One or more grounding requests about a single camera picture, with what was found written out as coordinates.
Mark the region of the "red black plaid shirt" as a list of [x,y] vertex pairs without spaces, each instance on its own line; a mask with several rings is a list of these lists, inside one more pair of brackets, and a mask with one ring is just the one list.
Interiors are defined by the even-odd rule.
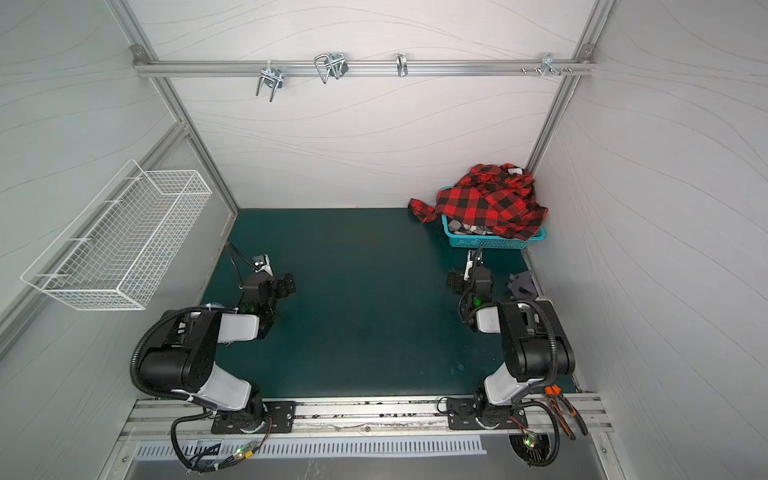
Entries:
[[412,199],[408,208],[423,223],[457,221],[521,241],[540,232],[548,213],[536,199],[533,176],[513,164],[477,164],[432,204]]

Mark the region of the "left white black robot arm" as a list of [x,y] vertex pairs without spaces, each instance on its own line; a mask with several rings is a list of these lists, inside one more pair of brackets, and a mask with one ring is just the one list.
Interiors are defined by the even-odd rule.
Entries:
[[258,385],[216,363],[222,345],[263,340],[275,324],[276,306],[297,291],[287,273],[274,274],[266,254],[246,257],[225,246],[235,273],[235,307],[212,304],[164,312],[140,338],[129,362],[134,386],[153,397],[198,405],[212,420],[213,434],[292,431],[296,403],[266,401]]

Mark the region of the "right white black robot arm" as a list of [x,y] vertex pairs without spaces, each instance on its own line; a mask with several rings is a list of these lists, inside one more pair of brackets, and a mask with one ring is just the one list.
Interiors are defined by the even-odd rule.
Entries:
[[524,398],[575,370],[573,349],[552,303],[539,297],[529,271],[509,276],[509,300],[495,299],[480,248],[467,253],[463,269],[448,273],[447,285],[459,295],[459,320],[474,332],[497,335],[502,357],[471,403],[449,407],[448,416],[459,421],[458,429],[523,427]]

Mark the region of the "teal plastic basket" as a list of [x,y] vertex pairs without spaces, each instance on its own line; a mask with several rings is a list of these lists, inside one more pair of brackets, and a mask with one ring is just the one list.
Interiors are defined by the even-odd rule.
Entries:
[[547,237],[547,233],[544,227],[542,227],[536,235],[528,240],[507,239],[492,235],[458,235],[450,231],[449,221],[445,216],[441,218],[441,222],[444,233],[449,240],[449,244],[454,248],[524,250],[533,243],[543,241]]

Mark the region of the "dark grey plastic part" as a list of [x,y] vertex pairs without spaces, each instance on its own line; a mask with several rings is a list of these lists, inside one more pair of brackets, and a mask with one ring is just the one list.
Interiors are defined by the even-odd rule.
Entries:
[[512,298],[516,300],[534,301],[539,297],[531,271],[511,274],[507,282],[507,288]]

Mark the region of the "metal u-bolt clamp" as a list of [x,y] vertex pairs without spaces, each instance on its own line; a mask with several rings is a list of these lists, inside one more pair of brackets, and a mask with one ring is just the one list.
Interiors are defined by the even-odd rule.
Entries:
[[260,72],[255,95],[259,96],[262,92],[269,92],[269,101],[273,102],[276,93],[283,87],[283,73],[271,66],[263,68]]
[[313,63],[323,84],[327,84],[330,78],[339,80],[349,70],[345,55],[338,52],[317,55]]

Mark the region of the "orange handled pliers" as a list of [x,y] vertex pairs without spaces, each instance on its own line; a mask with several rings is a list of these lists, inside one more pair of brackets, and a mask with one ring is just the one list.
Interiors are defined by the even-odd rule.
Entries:
[[568,400],[562,393],[562,390],[557,385],[548,386],[544,389],[544,394],[549,401],[550,409],[554,413],[558,425],[566,436],[572,440],[576,440],[576,434],[571,428],[570,424],[566,420],[567,417],[573,419],[578,427],[578,430],[583,436],[589,435],[589,430],[585,420],[578,409]]

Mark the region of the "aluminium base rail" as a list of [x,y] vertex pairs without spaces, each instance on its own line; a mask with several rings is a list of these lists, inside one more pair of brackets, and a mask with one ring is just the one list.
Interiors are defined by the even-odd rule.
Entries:
[[[565,394],[582,415],[590,434],[613,432],[612,422],[596,393]],[[273,415],[272,433],[278,438],[296,437],[359,437],[359,436],[436,436],[459,435],[466,432],[479,434],[522,433],[512,420],[498,421],[496,429],[481,427],[475,420],[471,397],[466,398],[469,407],[458,414],[449,410],[439,396],[379,396],[379,397],[327,397],[300,398],[297,400],[268,399],[267,402],[293,402],[293,406],[278,407],[281,414]],[[173,420],[196,415],[201,408],[189,403],[172,400],[138,400],[126,420],[118,440],[168,440]],[[527,429],[534,432],[551,431],[549,417],[536,407],[525,409]],[[178,427],[180,440],[256,438],[256,434],[244,433],[235,427],[223,427],[224,433],[213,432],[213,418],[194,420]]]

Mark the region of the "small metal bracket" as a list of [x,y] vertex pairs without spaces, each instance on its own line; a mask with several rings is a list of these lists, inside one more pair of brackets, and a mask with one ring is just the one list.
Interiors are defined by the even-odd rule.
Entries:
[[399,78],[404,78],[408,75],[408,63],[404,53],[398,53],[395,57],[396,71]]

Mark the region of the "metal hook bracket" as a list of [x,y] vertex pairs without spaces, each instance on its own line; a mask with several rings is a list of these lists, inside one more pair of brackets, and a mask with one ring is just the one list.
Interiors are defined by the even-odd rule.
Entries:
[[527,68],[521,67],[520,72],[523,75],[536,74],[538,77],[546,76],[569,76],[573,73],[571,68],[558,67],[550,53],[545,54],[538,66]]

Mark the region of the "horizontal aluminium rail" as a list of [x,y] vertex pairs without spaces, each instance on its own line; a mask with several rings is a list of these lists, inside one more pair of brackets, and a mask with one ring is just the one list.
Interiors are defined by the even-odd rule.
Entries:
[[[410,77],[495,77],[527,76],[521,67],[535,67],[541,58],[525,60],[415,60],[407,58]],[[555,60],[558,67],[573,70],[569,76],[590,75],[596,70],[594,62]],[[397,78],[395,57],[385,60],[347,60],[350,78]],[[156,61],[135,64],[134,69],[144,78],[216,78],[216,77],[257,77],[263,68],[279,69],[286,78],[313,78],[318,72],[312,60],[273,61]]]

